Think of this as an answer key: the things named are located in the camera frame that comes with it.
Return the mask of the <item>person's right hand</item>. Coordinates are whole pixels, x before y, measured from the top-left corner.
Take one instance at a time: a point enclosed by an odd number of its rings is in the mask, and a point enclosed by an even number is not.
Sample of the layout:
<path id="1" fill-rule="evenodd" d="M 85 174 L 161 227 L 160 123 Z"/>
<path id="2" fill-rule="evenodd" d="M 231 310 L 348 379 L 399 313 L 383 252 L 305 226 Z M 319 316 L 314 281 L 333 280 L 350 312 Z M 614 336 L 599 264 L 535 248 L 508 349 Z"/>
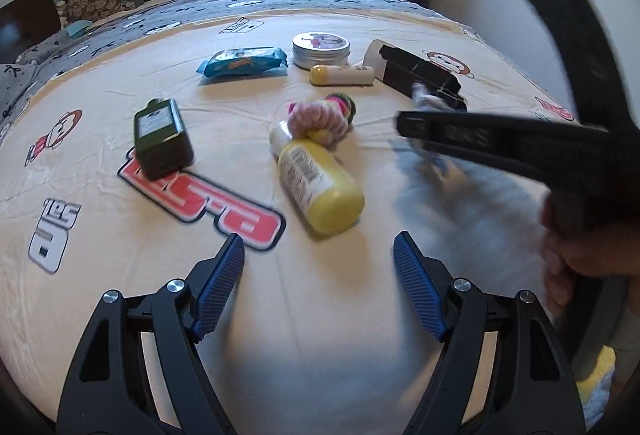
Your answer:
<path id="1" fill-rule="evenodd" d="M 573 296 L 568 270 L 590 278 L 628 278 L 627 303 L 639 314 L 639 227 L 616 225 L 592 233 L 562 236 L 555 195 L 549 193 L 541 209 L 540 221 L 546 229 L 541 243 L 544 260 L 546 305 L 554 317 L 565 311 Z"/>

